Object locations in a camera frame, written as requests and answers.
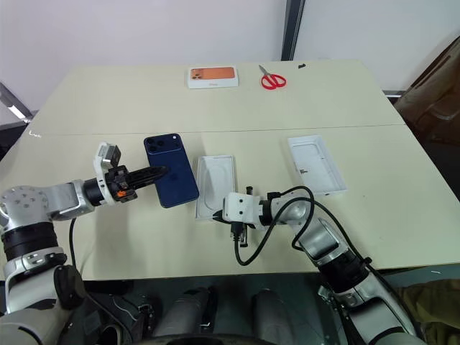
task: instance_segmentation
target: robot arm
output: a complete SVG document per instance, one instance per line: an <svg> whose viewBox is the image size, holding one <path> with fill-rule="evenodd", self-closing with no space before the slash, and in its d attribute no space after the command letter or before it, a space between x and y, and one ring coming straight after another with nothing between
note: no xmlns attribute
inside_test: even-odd
<svg viewBox="0 0 460 345"><path fill-rule="evenodd" d="M153 184L166 167L129 172L118 166L116 145L100 144L93 166L96 178L46 188L22 185L0 195L0 231L7 314L0 318L5 344L55 344L70 311L86 293L74 266L58 246L53 221L65 221L103 204L137 198L136 189Z"/></svg>
<svg viewBox="0 0 460 345"><path fill-rule="evenodd" d="M231 224L237 258L238 242L246 237L246 225L256 229L263 229L273 222L289 225L298 235L300 248L328 282L329 289L322 287L321 295L339 306L364 343L375 344L390 334L404 334L402 338L410 335L414 344L424 344L416 338L419 334L408 313L387 289L380 275L376 276L378 273L344 237L345 233L321 217L312 217L311 200L305 193L294 190L288 194L269 193L267 200L230 193L224 199L223 210L214 218ZM328 214L341 227L335 217Z"/></svg>

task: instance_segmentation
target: orange label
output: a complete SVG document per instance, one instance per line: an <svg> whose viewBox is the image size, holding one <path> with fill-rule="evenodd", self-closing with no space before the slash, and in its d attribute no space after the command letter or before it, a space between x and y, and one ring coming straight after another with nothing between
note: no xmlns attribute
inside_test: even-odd
<svg viewBox="0 0 460 345"><path fill-rule="evenodd" d="M232 79L235 71L232 67L194 68L191 71L192 80Z"/></svg>

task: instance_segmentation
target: cable connector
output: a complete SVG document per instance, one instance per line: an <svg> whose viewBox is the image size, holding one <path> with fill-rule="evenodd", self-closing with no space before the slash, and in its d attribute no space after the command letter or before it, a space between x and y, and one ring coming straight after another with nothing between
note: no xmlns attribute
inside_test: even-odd
<svg viewBox="0 0 460 345"><path fill-rule="evenodd" d="M281 193L280 192L269 192L267 193L267 199L268 200L272 200L272 199L275 199L275 198L281 198Z"/></svg>
<svg viewBox="0 0 460 345"><path fill-rule="evenodd" d="M363 260L362 260L362 263L365 264L366 266L367 265L370 265L372 263L372 259L370 257L365 257Z"/></svg>
<svg viewBox="0 0 460 345"><path fill-rule="evenodd" d="M244 230L244 223L239 222L239 221L234 221L231 223L231 234L233 235L234 241L239 241L241 239L243 230Z"/></svg>

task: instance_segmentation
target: white box tray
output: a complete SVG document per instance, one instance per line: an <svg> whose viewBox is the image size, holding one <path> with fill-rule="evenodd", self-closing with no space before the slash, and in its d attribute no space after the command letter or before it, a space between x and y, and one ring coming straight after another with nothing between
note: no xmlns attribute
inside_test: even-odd
<svg viewBox="0 0 460 345"><path fill-rule="evenodd" d="M295 169L303 184L315 195L347 190L336 163L319 135L289 138Z"/></svg>
<svg viewBox="0 0 460 345"><path fill-rule="evenodd" d="M197 219L212 219L223 207L224 198L235 191L232 156L201 156L196 176L200 196L196 203Z"/></svg>

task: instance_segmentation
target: phone box with orange image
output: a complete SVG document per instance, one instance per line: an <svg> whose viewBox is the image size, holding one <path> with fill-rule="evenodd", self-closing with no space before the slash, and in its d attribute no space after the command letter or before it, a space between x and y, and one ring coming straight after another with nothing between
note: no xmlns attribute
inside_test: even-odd
<svg viewBox="0 0 460 345"><path fill-rule="evenodd" d="M187 72L189 88L229 88L238 86L235 66L194 67Z"/></svg>

